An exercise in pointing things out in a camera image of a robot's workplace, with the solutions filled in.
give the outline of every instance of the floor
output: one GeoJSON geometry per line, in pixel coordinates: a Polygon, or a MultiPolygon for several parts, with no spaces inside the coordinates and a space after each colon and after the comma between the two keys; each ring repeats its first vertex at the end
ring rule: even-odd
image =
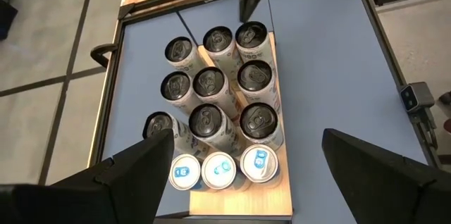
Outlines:
{"type": "MultiPolygon", "coordinates": [[[[82,14],[85,2],[13,0],[20,13],[0,42],[0,183],[51,184],[86,167],[105,76],[89,51],[113,39],[120,0],[89,0],[82,14]],[[53,154],[46,155],[49,143],[53,154]]],[[[450,91],[451,0],[378,11],[407,81],[426,81],[436,99],[450,91]]],[[[441,128],[451,113],[432,112],[438,152],[451,154],[451,136],[441,128]]]]}

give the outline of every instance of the can lid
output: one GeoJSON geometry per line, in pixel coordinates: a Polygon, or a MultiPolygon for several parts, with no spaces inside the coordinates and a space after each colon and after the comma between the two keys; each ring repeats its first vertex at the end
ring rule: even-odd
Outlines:
{"type": "Polygon", "coordinates": [[[277,113],[268,104],[253,103],[241,113],[240,126],[243,133],[254,139],[264,139],[276,131],[277,113]]]}
{"type": "Polygon", "coordinates": [[[255,144],[241,155],[241,171],[252,182],[268,182],[277,173],[279,162],[270,147],[255,144]]]}
{"type": "Polygon", "coordinates": [[[207,67],[200,70],[193,80],[194,91],[201,97],[218,94],[224,86],[224,73],[216,67],[207,67]]]}
{"type": "Polygon", "coordinates": [[[259,91],[268,86],[273,71],[265,61],[251,60],[238,70],[238,84],[249,91],[259,91]]]}
{"type": "Polygon", "coordinates": [[[191,50],[192,44],[187,37],[176,37],[166,46],[164,55],[171,62],[180,62],[190,55],[191,50]]]}
{"type": "Polygon", "coordinates": [[[202,164],[202,178],[212,189],[225,189],[232,184],[237,166],[230,155],[224,152],[212,153],[202,164]]]}
{"type": "Polygon", "coordinates": [[[199,105],[191,112],[189,119],[192,134],[199,138],[215,135],[221,129],[222,122],[221,110],[213,104],[199,105]]]}
{"type": "Polygon", "coordinates": [[[172,129],[172,118],[166,112],[153,112],[146,119],[144,124],[144,130],[142,131],[142,137],[144,139],[151,137],[154,133],[162,131],[164,129],[172,129]]]}
{"type": "Polygon", "coordinates": [[[199,181],[200,163],[191,154],[181,154],[172,161],[170,172],[169,182],[172,186],[179,190],[188,190],[199,181]]]}
{"type": "Polygon", "coordinates": [[[178,71],[170,73],[161,83],[161,95],[167,100],[179,100],[188,93],[190,84],[190,78],[186,73],[178,71]]]}
{"type": "Polygon", "coordinates": [[[241,47],[254,48],[266,39],[268,30],[263,23],[252,21],[241,25],[235,33],[235,39],[241,47]]]}
{"type": "Polygon", "coordinates": [[[228,27],[219,26],[210,29],[203,39],[204,47],[210,52],[220,52],[232,42],[232,31],[228,27]]]}

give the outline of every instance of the wooden tray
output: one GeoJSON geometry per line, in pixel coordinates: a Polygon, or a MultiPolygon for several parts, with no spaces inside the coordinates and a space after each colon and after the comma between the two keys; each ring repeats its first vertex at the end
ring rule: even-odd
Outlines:
{"type": "MultiPolygon", "coordinates": [[[[274,62],[277,65],[274,33],[270,32],[269,37],[274,62]]],[[[199,54],[209,66],[214,66],[203,46],[199,47],[199,54]]],[[[278,79],[276,86],[280,96],[278,79]]],[[[247,105],[241,92],[237,92],[237,97],[243,106],[247,105]]],[[[280,112],[280,123],[283,129],[282,112],[280,112]]],[[[282,180],[277,187],[267,188],[265,185],[252,184],[244,192],[234,192],[229,189],[220,192],[190,192],[190,215],[291,216],[290,178],[285,143],[277,150],[277,155],[282,175],[282,180]]]]}

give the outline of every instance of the blue table surface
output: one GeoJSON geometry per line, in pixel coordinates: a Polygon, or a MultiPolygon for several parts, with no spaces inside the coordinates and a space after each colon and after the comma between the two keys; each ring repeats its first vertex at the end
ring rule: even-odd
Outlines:
{"type": "MultiPolygon", "coordinates": [[[[211,27],[236,31],[237,9],[220,0],[180,14],[201,44],[211,27]]],[[[325,128],[426,162],[362,0],[262,0],[251,20],[276,34],[293,223],[355,223],[321,149],[325,128]]],[[[126,27],[104,158],[142,140],[155,111],[187,122],[159,91],[173,71],[164,48],[178,36],[189,34],[174,13],[126,27]]],[[[167,184],[157,215],[188,209],[189,193],[167,184]]]]}

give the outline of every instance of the can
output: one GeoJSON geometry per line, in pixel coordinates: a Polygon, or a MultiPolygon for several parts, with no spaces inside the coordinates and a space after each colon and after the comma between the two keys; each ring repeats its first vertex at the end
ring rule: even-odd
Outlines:
{"type": "Polygon", "coordinates": [[[181,154],[172,161],[169,182],[178,190],[209,190],[201,177],[199,161],[190,154],[181,154]]]}
{"type": "Polygon", "coordinates": [[[168,62],[179,71],[194,77],[197,72],[206,66],[199,55],[196,45],[187,37],[172,39],[164,49],[168,62]]]}
{"type": "Polygon", "coordinates": [[[212,189],[231,188],[236,192],[243,192],[251,185],[251,181],[238,169],[233,158],[223,152],[207,156],[202,164],[202,178],[212,189]]]}
{"type": "Polygon", "coordinates": [[[233,157],[240,156],[246,149],[246,140],[239,137],[229,117],[213,104],[196,107],[188,125],[197,139],[233,157]]]}
{"type": "Polygon", "coordinates": [[[248,147],[241,155],[240,165],[241,171],[251,182],[275,187],[282,180],[276,153],[263,144],[248,147]]]}
{"type": "Polygon", "coordinates": [[[265,61],[246,62],[238,71],[238,87],[249,104],[262,102],[280,113],[276,75],[265,61]]]}
{"type": "Polygon", "coordinates": [[[170,104],[189,116],[194,108],[202,104],[194,93],[190,77],[184,72],[168,74],[161,83],[161,95],[170,104]]]}
{"type": "Polygon", "coordinates": [[[181,154],[192,154],[200,159],[205,159],[210,150],[208,144],[196,139],[188,125],[180,122],[166,112],[154,112],[147,119],[142,131],[142,137],[147,139],[154,133],[164,129],[172,129],[174,134],[174,148],[181,154]]]}
{"type": "Polygon", "coordinates": [[[215,104],[238,125],[242,107],[222,70],[215,67],[204,68],[196,74],[192,85],[202,102],[215,104]]]}
{"type": "Polygon", "coordinates": [[[268,104],[248,105],[240,116],[240,127],[246,139],[277,151],[284,142],[277,113],[268,104]]]}
{"type": "Polygon", "coordinates": [[[241,25],[235,33],[237,48],[242,60],[258,59],[267,62],[276,71],[269,33],[263,23],[251,21],[241,25]]]}
{"type": "Polygon", "coordinates": [[[214,27],[204,35],[203,44],[215,66],[220,68],[234,85],[242,60],[232,31],[224,26],[214,27]]]}

